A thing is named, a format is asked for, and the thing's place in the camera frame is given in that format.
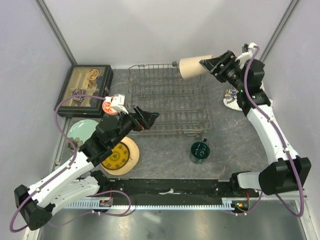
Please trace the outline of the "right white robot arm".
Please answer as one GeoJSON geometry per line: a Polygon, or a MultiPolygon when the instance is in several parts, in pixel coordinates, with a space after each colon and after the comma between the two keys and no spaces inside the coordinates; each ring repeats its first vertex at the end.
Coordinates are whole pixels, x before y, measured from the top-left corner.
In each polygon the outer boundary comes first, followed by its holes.
{"type": "Polygon", "coordinates": [[[255,128],[268,159],[267,168],[261,172],[236,173],[237,179],[229,184],[230,193],[240,197],[247,189],[261,190],[266,195],[302,192],[312,165],[289,144],[276,121],[270,99],[261,89],[264,63],[252,52],[236,57],[230,50],[199,63],[219,82],[236,88],[237,104],[255,128]]]}

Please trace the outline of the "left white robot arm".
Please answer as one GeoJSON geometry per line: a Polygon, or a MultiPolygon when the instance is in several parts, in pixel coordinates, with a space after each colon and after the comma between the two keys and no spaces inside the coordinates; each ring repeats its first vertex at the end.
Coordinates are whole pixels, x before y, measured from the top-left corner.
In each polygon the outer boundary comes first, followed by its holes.
{"type": "Polygon", "coordinates": [[[14,190],[17,207],[14,215],[21,215],[25,226],[34,231],[46,225],[60,209],[81,198],[95,194],[106,196],[110,185],[102,180],[104,175],[100,170],[78,183],[73,181],[112,155],[115,146],[131,131],[149,130],[160,115],[138,106],[133,110],[104,116],[72,158],[37,183],[19,185],[14,190]]]}

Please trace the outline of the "yellow patterned plate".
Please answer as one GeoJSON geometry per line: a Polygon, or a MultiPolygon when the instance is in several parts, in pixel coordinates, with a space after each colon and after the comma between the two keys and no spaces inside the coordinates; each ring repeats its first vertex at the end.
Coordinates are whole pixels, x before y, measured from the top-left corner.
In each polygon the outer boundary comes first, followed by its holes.
{"type": "Polygon", "coordinates": [[[112,149],[112,154],[108,156],[101,165],[107,170],[119,170],[127,164],[129,158],[130,150],[128,146],[120,142],[112,149]]]}

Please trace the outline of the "beige paper cup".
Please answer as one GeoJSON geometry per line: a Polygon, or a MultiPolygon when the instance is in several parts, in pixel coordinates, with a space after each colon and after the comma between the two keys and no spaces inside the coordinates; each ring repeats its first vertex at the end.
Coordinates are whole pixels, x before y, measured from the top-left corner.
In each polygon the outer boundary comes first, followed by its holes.
{"type": "Polygon", "coordinates": [[[184,80],[205,74],[207,70],[200,64],[201,60],[211,59],[212,55],[182,58],[179,61],[180,75],[184,80]]]}

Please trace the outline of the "mint green plate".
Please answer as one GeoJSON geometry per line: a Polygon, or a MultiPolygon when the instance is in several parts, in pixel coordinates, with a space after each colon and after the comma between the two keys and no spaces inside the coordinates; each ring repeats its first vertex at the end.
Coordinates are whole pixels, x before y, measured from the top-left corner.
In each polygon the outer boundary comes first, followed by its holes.
{"type": "Polygon", "coordinates": [[[84,144],[92,136],[97,125],[98,122],[92,119],[80,120],[71,126],[67,137],[76,143],[80,142],[84,144]]]}

